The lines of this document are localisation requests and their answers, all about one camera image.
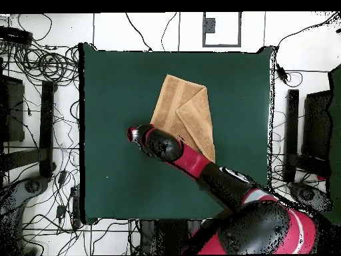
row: table surface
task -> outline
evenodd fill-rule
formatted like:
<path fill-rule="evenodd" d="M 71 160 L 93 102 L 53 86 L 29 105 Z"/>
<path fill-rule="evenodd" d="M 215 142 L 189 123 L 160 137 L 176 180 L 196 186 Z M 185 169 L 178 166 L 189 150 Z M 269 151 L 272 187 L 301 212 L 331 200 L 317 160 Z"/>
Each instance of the table surface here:
<path fill-rule="evenodd" d="M 84 50 L 87 217 L 202 219 L 222 211 L 187 175 L 127 141 L 130 126 L 151 120 L 167 74 L 207 87 L 216 163 L 267 185 L 272 48 L 259 54 Z"/>

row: electrical outlet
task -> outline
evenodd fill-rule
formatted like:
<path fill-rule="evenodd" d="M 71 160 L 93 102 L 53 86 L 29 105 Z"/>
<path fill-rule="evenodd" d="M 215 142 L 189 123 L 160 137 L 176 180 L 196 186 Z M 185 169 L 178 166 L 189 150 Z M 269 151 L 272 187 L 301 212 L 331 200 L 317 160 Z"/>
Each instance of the electrical outlet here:
<path fill-rule="evenodd" d="M 241 12 L 204 12 L 203 47 L 240 47 Z"/>

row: black cable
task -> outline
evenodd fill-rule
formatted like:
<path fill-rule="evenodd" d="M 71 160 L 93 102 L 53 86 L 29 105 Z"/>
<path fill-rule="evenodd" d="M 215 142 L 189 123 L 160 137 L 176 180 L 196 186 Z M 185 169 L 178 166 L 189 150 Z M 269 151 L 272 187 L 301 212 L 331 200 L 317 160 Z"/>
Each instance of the black cable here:
<path fill-rule="evenodd" d="M 128 21 L 129 21 L 129 23 L 130 23 L 131 26 L 133 27 L 133 29 L 141 36 L 143 43 L 148 47 L 148 51 L 153 51 L 153 50 L 149 47 L 149 45 L 146 44 L 145 39 L 143 38 L 143 36 L 142 36 L 142 34 L 140 33 L 140 31 L 133 25 L 133 23 L 132 23 L 131 20 L 129 19 L 128 13 L 125 13 L 125 15 L 126 15 Z"/>
<path fill-rule="evenodd" d="M 50 20 L 50 28 L 49 28 L 49 31 L 46 33 L 46 35 L 44 35 L 44 36 L 43 36 L 42 38 L 40 38 L 40 39 L 34 39 L 34 41 L 41 41 L 41 40 L 43 40 L 44 38 L 46 38 L 46 36 L 48 36 L 48 34 L 50 33 L 51 28 L 52 28 L 52 19 L 51 19 L 50 17 L 46 16 L 46 14 L 42 14 L 42 15 Z M 19 19 L 20 19 L 20 16 L 21 16 L 21 14 L 18 15 L 18 24 L 19 24 L 19 26 L 20 26 L 24 31 L 26 31 L 26 30 L 23 28 L 23 26 L 20 24 L 20 20 L 19 20 Z"/>
<path fill-rule="evenodd" d="M 83 245 L 84 245 L 85 255 L 88 256 L 87 248 L 85 247 L 85 232 L 84 231 L 83 231 Z"/>
<path fill-rule="evenodd" d="M 93 255 L 93 253 L 95 252 L 95 251 L 91 252 L 91 243 L 92 243 L 92 241 L 93 241 L 93 226 L 90 225 L 90 254 L 91 255 Z"/>
<path fill-rule="evenodd" d="M 44 253 L 44 246 L 42 246 L 40 243 L 34 243 L 34 242 L 32 242 L 32 241 L 28 241 L 28 240 L 26 240 L 26 238 L 24 238 L 23 237 L 23 240 L 26 242 L 26 243 L 31 243 L 31 244 L 33 244 L 33 245 L 38 245 L 38 246 L 40 246 L 43 250 L 41 251 L 41 254 L 40 254 L 40 256 L 43 256 L 43 253 Z"/>
<path fill-rule="evenodd" d="M 176 14 L 178 12 L 175 12 L 174 16 L 171 17 L 171 19 L 168 21 L 166 27 L 165 27 L 165 30 L 163 31 L 163 36 L 161 37 L 161 45 L 163 46 L 163 37 L 165 36 L 165 33 L 166 33 L 166 30 L 167 30 L 167 27 L 169 25 L 169 23 L 175 18 Z"/>
<path fill-rule="evenodd" d="M 181 12 L 178 12 L 178 52 L 180 52 L 180 23 L 181 23 Z"/>
<path fill-rule="evenodd" d="M 128 224 L 128 222 L 127 222 L 127 223 L 116 223 L 116 222 L 111 223 L 111 224 L 107 227 L 107 230 L 105 231 L 105 233 L 104 233 L 99 239 L 97 239 L 96 241 L 93 242 L 93 244 L 92 244 L 92 249 L 91 249 L 91 241 L 92 241 L 92 238 L 90 238 L 90 255 L 93 256 L 93 255 L 95 254 L 95 243 L 96 243 L 97 241 L 100 241 L 100 240 L 108 233 L 108 230 L 110 229 L 110 227 L 111 227 L 112 225 L 127 225 L 127 224 Z"/>
<path fill-rule="evenodd" d="M 332 19 L 333 17 L 335 17 L 337 14 L 338 14 L 338 12 L 332 14 L 329 18 L 327 18 L 327 20 L 323 21 L 322 23 L 318 23 L 318 24 L 315 24 L 315 25 L 311 25 L 311 26 L 309 26 L 309 27 L 305 27 L 305 28 L 301 29 L 300 31 L 297 31 L 297 32 L 295 32 L 295 33 L 291 33 L 291 34 L 289 34 L 289 35 L 283 37 L 283 38 L 280 40 L 280 42 L 278 43 L 278 45 L 274 48 L 274 65 L 275 65 L 276 68 L 277 68 L 276 70 L 277 70 L 277 72 L 278 72 L 278 77 L 279 77 L 285 84 L 286 84 L 286 79 L 287 79 L 287 76 L 286 76 L 287 73 L 285 72 L 285 70 L 284 70 L 284 69 L 278 64 L 278 62 L 277 62 L 277 53 L 278 53 L 278 50 L 279 50 L 279 48 L 280 48 L 280 44 L 281 44 L 285 39 L 287 39 L 288 37 L 291 37 L 291 36 L 293 36 L 293 35 L 297 35 L 297 34 L 303 32 L 303 31 L 306 31 L 306 30 L 308 30 L 308 29 L 312 29 L 312 28 L 314 28 L 314 27 L 319 27 L 319 26 L 321 26 L 321 25 L 327 23 L 329 20 L 331 20 L 331 19 Z"/>
<path fill-rule="evenodd" d="M 73 115 L 73 113 L 72 113 L 72 108 L 73 108 L 73 106 L 75 106 L 76 104 L 78 103 L 78 105 L 79 105 L 79 100 L 78 101 L 76 101 L 76 102 L 74 102 L 74 103 L 72 103 L 72 105 L 71 105 L 71 107 L 70 107 L 70 114 L 71 114 L 71 116 L 72 116 L 72 118 L 74 118 L 75 120 L 79 120 L 76 116 L 74 116 Z"/>

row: power cord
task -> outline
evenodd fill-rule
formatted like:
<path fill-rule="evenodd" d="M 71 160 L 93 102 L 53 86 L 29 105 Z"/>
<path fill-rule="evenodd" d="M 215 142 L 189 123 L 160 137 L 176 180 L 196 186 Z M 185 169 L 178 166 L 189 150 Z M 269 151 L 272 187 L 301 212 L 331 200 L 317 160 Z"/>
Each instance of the power cord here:
<path fill-rule="evenodd" d="M 143 43 L 148 47 L 148 51 L 153 51 L 153 50 L 151 49 L 151 47 L 150 47 L 148 44 L 146 44 L 146 41 L 145 41 L 145 39 L 143 38 L 143 36 L 142 36 L 142 34 L 140 33 L 140 31 L 133 25 L 133 23 L 132 23 L 131 20 L 129 19 L 128 13 L 125 13 L 125 15 L 126 15 L 128 21 L 129 21 L 129 23 L 130 23 L 131 26 L 133 27 L 133 29 L 141 36 Z"/>
<path fill-rule="evenodd" d="M 175 16 L 176 16 L 177 13 L 178 13 L 178 12 L 175 12 L 174 16 L 172 16 L 172 17 L 170 18 L 170 20 L 168 21 L 168 23 L 167 23 L 167 25 L 166 25 L 166 27 L 165 27 L 165 30 L 163 31 L 163 36 L 161 37 L 161 45 L 162 45 L 162 46 L 163 46 L 163 37 L 165 36 L 167 27 L 168 27 L 169 23 L 175 18 Z"/>
<path fill-rule="evenodd" d="M 301 82 L 299 82 L 299 84 L 297 84 L 297 85 L 289 85 L 289 84 L 288 84 L 288 82 L 290 82 L 290 81 L 288 81 L 288 74 L 290 74 L 290 73 L 285 72 L 284 68 L 282 68 L 282 67 L 278 64 L 278 62 L 277 62 L 277 53 L 278 53 L 278 50 L 279 50 L 279 48 L 280 48 L 280 44 L 281 44 L 285 39 L 287 39 L 288 37 L 291 37 L 291 36 L 293 36 L 293 35 L 297 35 L 297 34 L 303 32 L 303 31 L 306 31 L 306 30 L 311 29 L 311 28 L 314 28 L 314 27 L 319 27 L 319 26 L 321 26 L 321 25 L 324 25 L 325 23 L 329 22 L 329 20 L 331 20 L 332 18 L 334 18 L 335 16 L 337 16 L 337 14 L 338 14 L 338 12 L 332 14 L 329 18 L 327 18 L 327 20 L 323 21 L 322 23 L 315 24 L 315 25 L 311 25 L 311 26 L 309 26 L 309 27 L 305 27 L 304 29 L 301 29 L 300 31 L 297 31 L 297 32 L 295 32 L 295 33 L 291 33 L 291 34 L 289 34 L 289 35 L 283 37 L 283 38 L 280 40 L 279 44 L 274 48 L 274 63 L 275 63 L 275 66 L 276 66 L 276 71 L 277 71 L 277 73 L 278 73 L 278 78 L 279 78 L 281 81 L 283 81 L 283 83 L 285 83 L 287 86 L 289 86 L 289 87 L 297 87 L 297 86 L 299 86 L 299 85 L 302 83 L 302 81 L 303 81 L 303 76 L 302 76 L 301 73 L 299 73 L 299 72 L 297 72 L 297 71 L 295 71 L 295 72 L 290 72 L 290 73 L 298 73 L 298 74 L 300 74 L 300 76 L 301 76 Z"/>

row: brown towel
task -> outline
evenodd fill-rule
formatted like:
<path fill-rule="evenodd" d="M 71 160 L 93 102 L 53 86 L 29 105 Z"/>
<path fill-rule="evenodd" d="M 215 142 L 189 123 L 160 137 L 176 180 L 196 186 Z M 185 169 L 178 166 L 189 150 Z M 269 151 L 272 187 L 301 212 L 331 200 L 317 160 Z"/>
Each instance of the brown towel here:
<path fill-rule="evenodd" d="M 207 88 L 167 75 L 151 123 L 215 162 Z"/>

